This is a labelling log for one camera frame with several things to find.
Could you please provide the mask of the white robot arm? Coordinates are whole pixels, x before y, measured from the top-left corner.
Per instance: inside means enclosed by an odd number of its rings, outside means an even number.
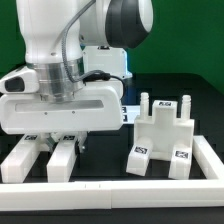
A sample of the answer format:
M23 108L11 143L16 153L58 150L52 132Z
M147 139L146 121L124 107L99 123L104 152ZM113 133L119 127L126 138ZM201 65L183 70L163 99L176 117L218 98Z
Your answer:
M0 126L18 147L52 150L63 134L122 126L120 81L85 71L82 46L135 48L153 25L152 0L16 0L26 64L0 79Z

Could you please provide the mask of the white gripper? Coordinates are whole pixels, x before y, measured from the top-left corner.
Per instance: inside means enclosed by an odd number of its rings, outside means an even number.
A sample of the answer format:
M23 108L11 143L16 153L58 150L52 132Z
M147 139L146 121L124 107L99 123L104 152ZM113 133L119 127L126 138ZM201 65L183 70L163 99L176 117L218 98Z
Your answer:
M80 153L87 151L85 131L117 130L122 126L123 84L115 79L87 82L60 103L40 94L38 73L27 67L0 79L0 126L8 134L78 133ZM46 135L46 145L54 150L58 141Z

